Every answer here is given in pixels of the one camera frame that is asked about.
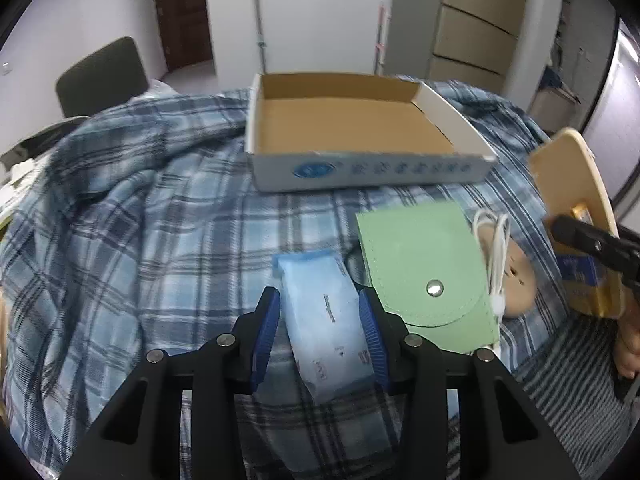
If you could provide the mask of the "person's right hand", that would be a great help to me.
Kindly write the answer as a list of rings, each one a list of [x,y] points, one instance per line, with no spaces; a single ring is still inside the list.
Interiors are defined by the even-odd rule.
[[[620,376],[634,379],[640,370],[639,306],[632,302],[618,320],[614,363]]]

